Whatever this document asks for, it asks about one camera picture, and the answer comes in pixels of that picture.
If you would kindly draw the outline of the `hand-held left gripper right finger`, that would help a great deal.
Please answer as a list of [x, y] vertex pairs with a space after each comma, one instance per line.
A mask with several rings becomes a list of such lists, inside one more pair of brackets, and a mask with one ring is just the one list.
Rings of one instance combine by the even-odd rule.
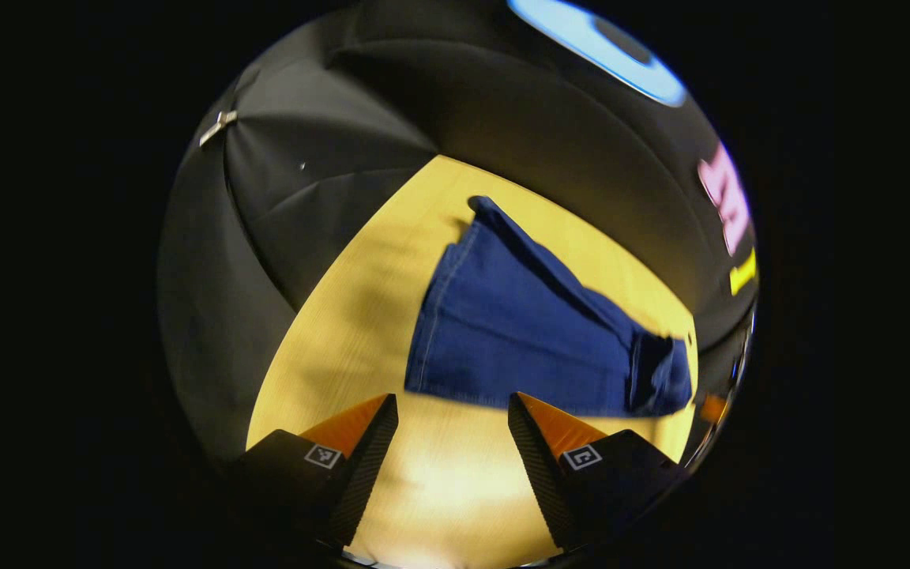
[[522, 392], [509, 397], [508, 425], [553, 543], [566, 552], [624, 533], [689, 478], [634, 430], [607, 435]]

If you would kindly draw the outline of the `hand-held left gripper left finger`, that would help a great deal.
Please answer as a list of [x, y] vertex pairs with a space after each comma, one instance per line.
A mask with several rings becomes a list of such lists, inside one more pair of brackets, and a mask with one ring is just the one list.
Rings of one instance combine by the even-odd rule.
[[235, 462], [235, 494], [274, 529], [349, 546], [398, 424], [397, 396], [382, 394], [300, 435], [275, 429]]

